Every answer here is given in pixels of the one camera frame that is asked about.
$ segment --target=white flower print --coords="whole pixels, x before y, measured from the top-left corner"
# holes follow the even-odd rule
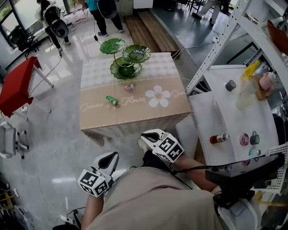
[[[151,98],[149,101],[149,105],[151,107],[156,107],[158,103],[160,103],[162,107],[167,107],[169,105],[169,102],[166,98],[170,97],[170,92],[167,90],[162,91],[162,87],[159,85],[154,86],[154,91],[146,91],[145,96]]]

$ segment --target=white chair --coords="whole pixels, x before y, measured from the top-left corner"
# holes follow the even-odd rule
[[[24,159],[23,152],[19,151],[20,148],[28,150],[29,146],[20,143],[21,136],[26,135],[24,130],[20,133],[16,132],[16,129],[12,127],[7,121],[0,124],[0,156],[3,158],[11,158],[16,155],[18,151],[21,159]]]

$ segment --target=blue shirt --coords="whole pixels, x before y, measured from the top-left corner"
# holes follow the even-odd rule
[[[95,0],[86,0],[86,3],[90,11],[98,10],[98,5]]]

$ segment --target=green glass dish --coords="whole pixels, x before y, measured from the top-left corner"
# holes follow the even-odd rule
[[[151,58],[151,51],[143,45],[130,45],[122,51],[125,61],[133,63],[142,63]]]
[[[125,47],[127,45],[123,39],[112,38],[101,44],[100,51],[105,54],[115,54],[122,51]]]
[[[131,66],[132,63],[125,61],[122,57],[117,58],[116,62],[118,65],[114,61],[110,66],[110,71],[117,79],[127,80],[135,78],[142,70],[142,64],[135,63]]]

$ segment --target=small cup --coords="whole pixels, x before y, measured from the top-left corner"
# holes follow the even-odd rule
[[[231,92],[233,89],[236,88],[236,83],[233,80],[230,80],[226,85],[226,89]]]
[[[261,150],[260,149],[251,149],[249,151],[248,155],[249,155],[250,158],[258,157],[258,156],[261,155]]]
[[[260,142],[260,137],[259,135],[256,133],[256,131],[254,131],[252,133],[252,136],[250,137],[250,144],[251,145],[257,145]]]

